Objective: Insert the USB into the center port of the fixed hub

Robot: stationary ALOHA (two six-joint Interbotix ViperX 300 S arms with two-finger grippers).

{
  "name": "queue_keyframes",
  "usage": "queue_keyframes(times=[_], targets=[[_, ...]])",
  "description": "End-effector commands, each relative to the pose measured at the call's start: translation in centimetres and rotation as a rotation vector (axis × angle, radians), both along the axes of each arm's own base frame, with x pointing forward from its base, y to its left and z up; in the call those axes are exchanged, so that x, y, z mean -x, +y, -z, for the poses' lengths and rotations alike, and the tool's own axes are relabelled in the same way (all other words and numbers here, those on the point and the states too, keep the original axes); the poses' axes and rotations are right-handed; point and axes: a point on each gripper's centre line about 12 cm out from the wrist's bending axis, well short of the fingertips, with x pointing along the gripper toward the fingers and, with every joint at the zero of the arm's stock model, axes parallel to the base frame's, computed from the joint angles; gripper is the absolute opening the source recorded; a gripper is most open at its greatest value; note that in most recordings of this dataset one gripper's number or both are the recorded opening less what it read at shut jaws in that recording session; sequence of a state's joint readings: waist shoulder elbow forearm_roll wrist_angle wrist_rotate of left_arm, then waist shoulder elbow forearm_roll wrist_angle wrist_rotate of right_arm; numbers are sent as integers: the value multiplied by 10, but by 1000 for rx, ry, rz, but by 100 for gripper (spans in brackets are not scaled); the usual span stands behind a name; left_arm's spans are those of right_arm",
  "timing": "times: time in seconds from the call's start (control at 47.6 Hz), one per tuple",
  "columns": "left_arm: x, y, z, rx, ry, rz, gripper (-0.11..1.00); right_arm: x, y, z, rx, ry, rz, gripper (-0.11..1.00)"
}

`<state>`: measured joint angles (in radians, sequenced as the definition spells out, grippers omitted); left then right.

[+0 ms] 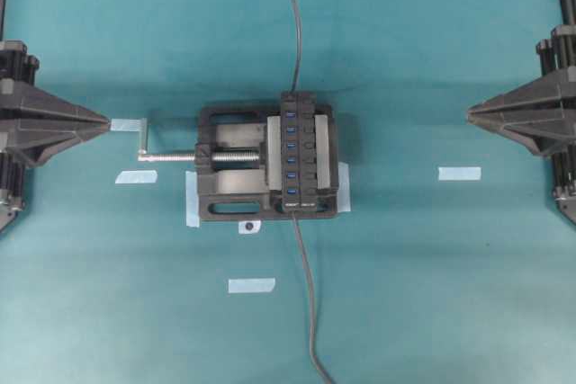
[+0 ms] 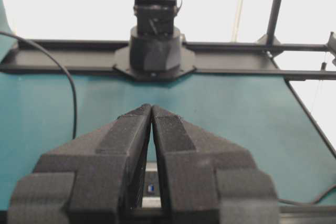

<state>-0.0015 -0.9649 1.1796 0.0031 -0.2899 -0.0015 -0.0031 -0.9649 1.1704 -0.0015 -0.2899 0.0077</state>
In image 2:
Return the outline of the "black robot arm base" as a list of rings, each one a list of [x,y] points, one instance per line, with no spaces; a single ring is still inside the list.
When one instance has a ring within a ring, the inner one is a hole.
[[[183,46],[174,19],[182,0],[134,0],[137,25],[115,51],[114,70],[137,81],[172,81],[195,71],[195,53]]]

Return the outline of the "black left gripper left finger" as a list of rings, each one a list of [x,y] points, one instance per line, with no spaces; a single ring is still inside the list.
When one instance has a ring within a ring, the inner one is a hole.
[[[151,106],[40,156],[12,193],[8,223],[118,223],[142,205]]]

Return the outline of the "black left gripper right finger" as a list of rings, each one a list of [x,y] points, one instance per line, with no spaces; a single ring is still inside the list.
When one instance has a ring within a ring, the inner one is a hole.
[[[251,152],[157,105],[153,137],[161,206],[172,223],[278,223],[271,177]]]

